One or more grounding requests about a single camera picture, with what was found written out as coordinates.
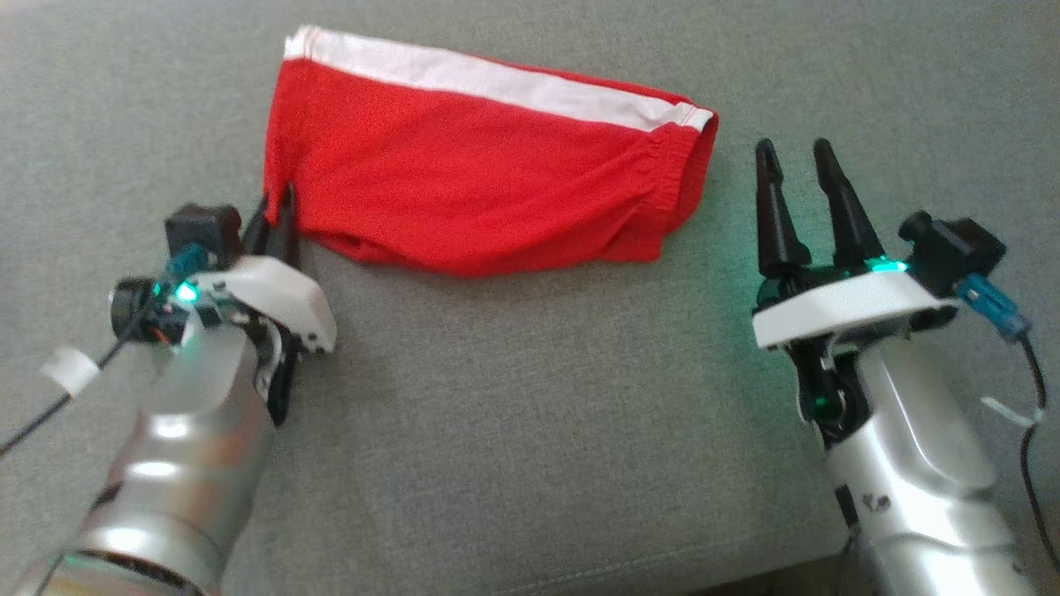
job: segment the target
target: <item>red fabric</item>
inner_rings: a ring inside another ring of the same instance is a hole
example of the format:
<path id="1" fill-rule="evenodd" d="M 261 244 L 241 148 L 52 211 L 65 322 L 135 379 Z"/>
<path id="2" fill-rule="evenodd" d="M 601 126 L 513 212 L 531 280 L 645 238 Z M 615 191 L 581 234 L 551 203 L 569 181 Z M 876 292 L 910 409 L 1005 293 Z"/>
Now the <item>red fabric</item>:
<path id="1" fill-rule="evenodd" d="M 301 232 L 357 261 L 457 276 L 650 261 L 695 210 L 717 130 L 717 116 L 702 133 L 647 133 L 295 58 L 277 83 L 264 192 L 273 218 L 294 182 Z"/>

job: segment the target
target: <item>gray fabric surface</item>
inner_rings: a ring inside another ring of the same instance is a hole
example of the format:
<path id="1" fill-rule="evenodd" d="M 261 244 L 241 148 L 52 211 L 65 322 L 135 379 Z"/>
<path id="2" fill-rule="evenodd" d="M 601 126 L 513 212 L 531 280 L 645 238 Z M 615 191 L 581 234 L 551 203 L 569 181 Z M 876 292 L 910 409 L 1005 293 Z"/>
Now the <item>gray fabric surface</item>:
<path id="1" fill-rule="evenodd" d="M 458 281 L 313 249 L 340 329 L 308 360 L 228 594 L 643 594 L 834 553 L 838 512 L 782 356 L 755 349 L 752 147 L 773 137 L 829 255 L 810 144 L 830 138 L 890 233 L 917 208 L 1010 248 L 997 281 L 1060 326 L 1054 2 L 0 0 L 0 433 L 110 341 L 106 294 L 152 270 L 186 200 L 244 213 L 283 38 L 302 22 L 623 78 L 718 110 L 703 205 L 648 265 Z M 925 343 L 1023 510 L 1018 354 L 962 317 Z M 128 350 L 0 462 L 0 585 L 76 526 L 155 374 Z M 1034 464 L 1060 488 L 1056 424 Z"/>

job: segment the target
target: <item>blue cable connector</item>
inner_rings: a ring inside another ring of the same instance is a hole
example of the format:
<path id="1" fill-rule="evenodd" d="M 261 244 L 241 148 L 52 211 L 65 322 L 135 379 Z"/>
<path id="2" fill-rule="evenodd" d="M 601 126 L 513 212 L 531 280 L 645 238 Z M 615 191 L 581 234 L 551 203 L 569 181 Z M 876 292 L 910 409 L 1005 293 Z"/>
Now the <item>blue cable connector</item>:
<path id="1" fill-rule="evenodd" d="M 1020 314 L 1015 302 L 979 274 L 968 276 L 957 285 L 957 297 L 986 317 L 1009 344 L 1030 331 L 1030 321 Z"/>

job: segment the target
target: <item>black cable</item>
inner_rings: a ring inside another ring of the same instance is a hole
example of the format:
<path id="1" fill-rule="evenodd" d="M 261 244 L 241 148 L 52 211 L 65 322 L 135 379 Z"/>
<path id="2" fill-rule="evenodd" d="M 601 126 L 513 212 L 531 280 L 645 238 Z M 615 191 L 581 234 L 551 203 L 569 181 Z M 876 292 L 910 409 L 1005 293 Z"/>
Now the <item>black cable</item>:
<path id="1" fill-rule="evenodd" d="M 840 561 L 835 565 L 835 590 L 832 591 L 832 594 L 835 596 L 843 596 L 843 586 L 847 579 L 847 561 L 850 559 L 850 554 L 854 550 L 854 544 L 858 542 L 858 534 L 860 533 L 861 528 L 854 526 L 850 530 L 850 538 L 847 539 L 847 543 L 843 545 Z"/>
<path id="2" fill-rule="evenodd" d="M 1026 334 L 1020 335 L 1020 346 L 1023 347 L 1023 353 L 1027 356 L 1030 374 L 1035 378 L 1035 389 L 1038 392 L 1038 409 L 1044 411 L 1048 401 L 1048 393 L 1045 390 L 1045 376 L 1042 374 L 1042 367 L 1038 364 L 1038 356 L 1035 354 L 1035 349 L 1030 346 L 1030 339 Z M 1045 528 L 1045 518 L 1042 515 L 1042 507 L 1038 503 L 1035 486 L 1030 481 L 1028 454 L 1030 452 L 1030 440 L 1035 438 L 1035 432 L 1037 431 L 1038 422 L 1035 422 L 1023 434 L 1023 441 L 1020 443 L 1020 474 L 1023 475 L 1023 486 L 1027 489 L 1027 501 L 1030 502 L 1030 514 L 1035 518 L 1035 525 L 1038 527 L 1038 537 L 1042 541 L 1042 546 L 1045 547 L 1045 555 L 1048 556 L 1049 562 L 1053 563 L 1053 571 L 1060 576 L 1060 559 L 1057 558 L 1056 548 L 1053 546 L 1053 541 L 1049 540 L 1048 530 Z"/>
<path id="3" fill-rule="evenodd" d="M 105 366 L 110 364 L 110 361 L 114 360 L 114 356 L 118 355 L 118 352 L 121 351 L 122 347 L 132 336 L 132 333 L 143 322 L 143 318 L 147 316 L 148 312 L 155 309 L 155 304 L 157 302 L 158 302 L 158 296 L 154 295 L 151 296 L 151 298 L 147 299 L 147 302 L 144 303 L 143 308 L 141 308 L 139 311 L 136 312 L 136 314 L 132 315 L 132 318 L 129 320 L 128 325 L 125 326 L 125 329 L 122 330 L 121 334 L 118 335 L 118 339 L 116 339 L 114 343 L 110 346 L 110 349 L 107 350 L 107 353 L 103 354 L 103 357 L 95 363 L 95 366 L 100 370 L 103 370 Z M 52 405 L 48 406 L 48 409 L 40 413 L 39 416 L 31 420 L 24 426 L 22 426 L 18 431 L 18 433 L 15 433 L 14 437 L 4 441 L 3 446 L 0 446 L 0 459 L 3 459 L 3 457 L 6 456 L 8 452 L 18 446 L 18 444 L 21 443 L 23 440 L 25 440 L 26 437 L 36 432 L 36 430 L 39 428 L 41 424 L 48 422 L 49 419 L 58 414 L 64 407 L 67 406 L 67 404 L 70 403 L 71 400 L 73 400 L 73 397 L 70 393 L 63 393 L 59 397 L 59 399 L 55 400 L 54 402 L 52 402 Z"/>

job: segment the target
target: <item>seam on gray fabric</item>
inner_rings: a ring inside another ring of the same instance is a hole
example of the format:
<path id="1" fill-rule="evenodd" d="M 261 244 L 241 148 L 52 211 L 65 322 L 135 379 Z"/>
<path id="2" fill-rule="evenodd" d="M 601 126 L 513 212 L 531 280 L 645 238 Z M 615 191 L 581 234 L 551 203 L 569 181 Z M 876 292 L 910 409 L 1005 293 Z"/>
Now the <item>seam on gray fabric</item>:
<path id="1" fill-rule="evenodd" d="M 809 523 L 802 523 L 794 526 L 793 529 L 801 530 L 803 527 L 809 527 Z M 553 577 L 549 579 L 543 579 L 541 581 L 535 581 L 532 583 L 525 583 L 523 585 L 516 585 L 514 588 L 506 588 L 500 592 L 495 592 L 494 594 L 516 594 L 519 592 L 527 592 L 531 590 L 536 590 L 538 588 L 544 588 L 546 585 L 555 585 L 559 583 L 581 583 L 579 580 L 599 578 L 607 575 L 619 575 L 621 573 L 632 571 L 633 568 L 643 568 L 652 567 L 659 564 L 665 559 L 675 559 L 682 555 L 692 553 L 695 550 L 705 550 L 708 548 L 716 548 L 721 544 L 735 544 L 738 542 L 746 542 L 747 537 L 740 539 L 730 539 L 722 542 L 711 542 L 710 544 L 692 544 L 689 546 L 683 546 L 681 548 L 675 548 L 673 550 L 666 550 L 664 553 L 657 553 L 655 555 L 648 555 L 646 557 L 638 557 L 636 559 L 630 559 L 628 561 L 622 561 L 621 563 L 614 563 L 611 565 L 603 565 L 600 567 L 595 567 L 591 569 L 585 569 L 582 572 L 576 572 L 572 574 L 567 574 L 560 577 Z"/>

